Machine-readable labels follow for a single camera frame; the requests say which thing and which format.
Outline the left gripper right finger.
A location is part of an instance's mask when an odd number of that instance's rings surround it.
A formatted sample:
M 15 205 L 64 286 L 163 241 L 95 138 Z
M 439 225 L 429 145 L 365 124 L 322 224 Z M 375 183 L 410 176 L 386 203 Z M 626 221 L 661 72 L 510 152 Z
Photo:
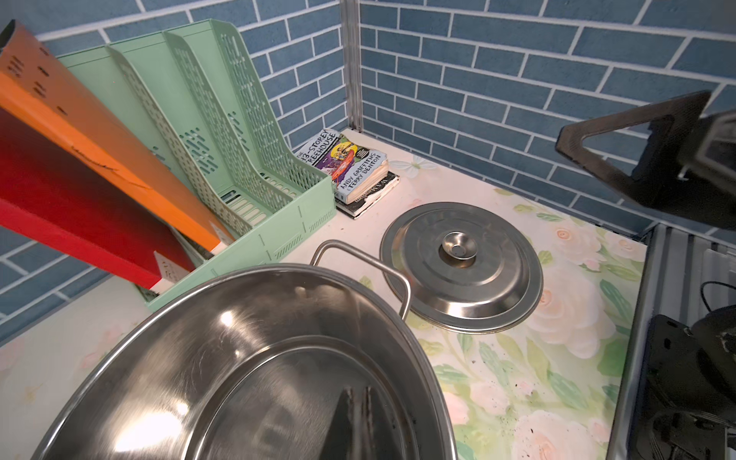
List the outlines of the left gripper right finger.
M 394 434 L 394 424 L 384 411 L 379 393 L 366 387 L 360 403 L 360 458 L 404 459 Z

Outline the stainless steel stock pot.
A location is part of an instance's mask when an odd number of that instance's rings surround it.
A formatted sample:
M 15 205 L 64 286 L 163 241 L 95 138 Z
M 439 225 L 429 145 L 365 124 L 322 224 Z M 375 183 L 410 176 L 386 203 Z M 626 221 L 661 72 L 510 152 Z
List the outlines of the stainless steel stock pot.
M 341 392 L 373 387 L 404 459 L 454 459 L 441 386 L 408 305 L 308 264 L 235 271 L 150 316 L 91 372 L 38 459 L 319 459 Z

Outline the stainless steel pot lid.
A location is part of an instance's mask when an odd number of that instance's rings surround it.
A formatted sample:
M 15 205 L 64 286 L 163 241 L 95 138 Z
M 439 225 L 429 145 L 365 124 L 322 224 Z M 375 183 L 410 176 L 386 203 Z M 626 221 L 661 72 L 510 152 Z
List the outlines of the stainless steel pot lid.
M 408 279 L 412 312 L 457 333 L 511 329 L 542 300 L 544 273 L 530 241 L 477 206 L 412 208 L 389 225 L 379 254 Z

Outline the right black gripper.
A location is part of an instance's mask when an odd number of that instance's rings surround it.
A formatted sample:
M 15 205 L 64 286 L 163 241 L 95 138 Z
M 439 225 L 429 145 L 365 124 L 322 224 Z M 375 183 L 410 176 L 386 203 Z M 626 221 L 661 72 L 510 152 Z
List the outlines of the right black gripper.
M 697 91 L 564 126 L 555 150 L 622 197 L 733 230 L 735 112 L 701 118 L 710 98 Z

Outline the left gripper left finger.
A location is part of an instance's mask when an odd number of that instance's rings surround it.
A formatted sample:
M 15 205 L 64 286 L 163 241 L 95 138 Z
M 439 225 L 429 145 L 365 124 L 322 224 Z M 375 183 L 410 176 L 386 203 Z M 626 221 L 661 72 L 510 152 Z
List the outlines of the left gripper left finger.
M 352 388 L 344 389 L 335 407 L 319 459 L 361 458 L 361 403 Z

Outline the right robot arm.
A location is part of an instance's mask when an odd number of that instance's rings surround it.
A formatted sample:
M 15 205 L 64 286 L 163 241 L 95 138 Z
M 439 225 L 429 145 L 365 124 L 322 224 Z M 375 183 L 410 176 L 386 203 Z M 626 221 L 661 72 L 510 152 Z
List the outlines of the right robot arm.
M 611 459 L 735 455 L 735 114 L 698 91 L 568 125 L 556 150 L 661 216 L 647 254 Z

